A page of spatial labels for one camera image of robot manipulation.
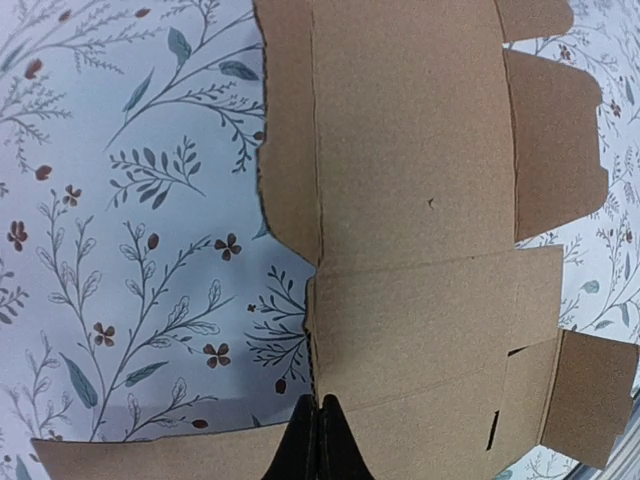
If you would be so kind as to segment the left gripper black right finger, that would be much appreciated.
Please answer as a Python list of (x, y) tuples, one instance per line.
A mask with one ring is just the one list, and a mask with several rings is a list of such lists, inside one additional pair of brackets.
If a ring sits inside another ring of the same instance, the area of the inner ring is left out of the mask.
[(373, 480), (347, 422), (339, 399), (324, 397), (318, 419), (318, 478)]

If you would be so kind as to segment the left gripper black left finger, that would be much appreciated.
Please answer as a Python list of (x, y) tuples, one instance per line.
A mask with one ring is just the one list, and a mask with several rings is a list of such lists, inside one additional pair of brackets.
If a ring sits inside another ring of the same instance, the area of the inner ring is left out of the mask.
[(301, 395), (263, 479), (315, 479), (317, 431), (317, 403), (313, 396)]

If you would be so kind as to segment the brown cardboard box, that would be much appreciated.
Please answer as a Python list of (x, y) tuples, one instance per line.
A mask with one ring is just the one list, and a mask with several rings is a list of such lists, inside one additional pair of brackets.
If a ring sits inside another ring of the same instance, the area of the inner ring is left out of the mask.
[[(563, 250), (518, 241), (605, 201), (588, 73), (510, 51), (564, 1), (259, 1), (271, 231), (307, 287), (319, 412), (374, 479), (490, 479), (536, 445), (607, 464), (636, 345), (558, 326)], [(285, 425), (38, 440), (53, 479), (263, 479)]]

